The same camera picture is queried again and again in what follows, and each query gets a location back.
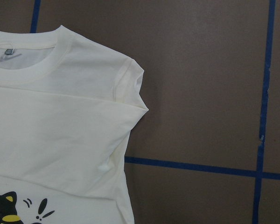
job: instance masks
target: yellow cat eye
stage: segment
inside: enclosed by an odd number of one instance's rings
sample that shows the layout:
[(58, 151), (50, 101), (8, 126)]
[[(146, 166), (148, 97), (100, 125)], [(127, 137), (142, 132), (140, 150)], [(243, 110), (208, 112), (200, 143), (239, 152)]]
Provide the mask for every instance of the yellow cat eye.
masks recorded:
[(17, 215), (9, 215), (9, 216), (4, 216), (2, 218), (2, 221), (4, 222), (16, 222), (16, 221), (20, 221), (21, 218), (18, 217)]

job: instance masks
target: cat ear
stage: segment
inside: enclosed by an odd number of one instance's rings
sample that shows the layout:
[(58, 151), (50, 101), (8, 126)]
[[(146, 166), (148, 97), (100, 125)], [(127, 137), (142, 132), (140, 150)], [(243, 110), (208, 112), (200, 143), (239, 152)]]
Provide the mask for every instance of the cat ear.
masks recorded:
[(14, 204), (17, 202), (17, 194), (14, 191), (3, 194), (2, 196)]

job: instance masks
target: shirt tag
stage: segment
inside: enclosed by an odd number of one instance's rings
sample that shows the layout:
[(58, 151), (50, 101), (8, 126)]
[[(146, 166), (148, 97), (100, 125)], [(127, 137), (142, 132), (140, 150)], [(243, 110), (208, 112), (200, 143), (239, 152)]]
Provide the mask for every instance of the shirt tag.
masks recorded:
[(4, 52), (5, 55), (13, 55), (14, 54), (14, 49), (6, 49)]

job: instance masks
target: white t-shirt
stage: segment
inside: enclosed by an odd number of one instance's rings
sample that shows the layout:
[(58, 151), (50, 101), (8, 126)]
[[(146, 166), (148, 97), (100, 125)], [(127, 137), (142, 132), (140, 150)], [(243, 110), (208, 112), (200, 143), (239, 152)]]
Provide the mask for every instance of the white t-shirt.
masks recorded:
[(143, 72), (62, 25), (0, 31), (0, 223), (134, 223), (124, 154)]

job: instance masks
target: yellow inner ear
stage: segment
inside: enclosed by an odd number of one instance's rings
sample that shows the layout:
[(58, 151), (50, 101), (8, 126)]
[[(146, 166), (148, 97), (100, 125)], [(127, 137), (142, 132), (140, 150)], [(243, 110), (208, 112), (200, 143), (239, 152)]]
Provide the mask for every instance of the yellow inner ear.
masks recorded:
[(4, 222), (16, 222), (16, 221), (20, 221), (20, 220), (21, 220), (21, 218), (16, 215), (4, 216), (2, 218), (2, 221), (4, 221)]
[(9, 201), (11, 201), (11, 202), (14, 201), (13, 197), (11, 197), (11, 196), (7, 196), (6, 199), (9, 200)]

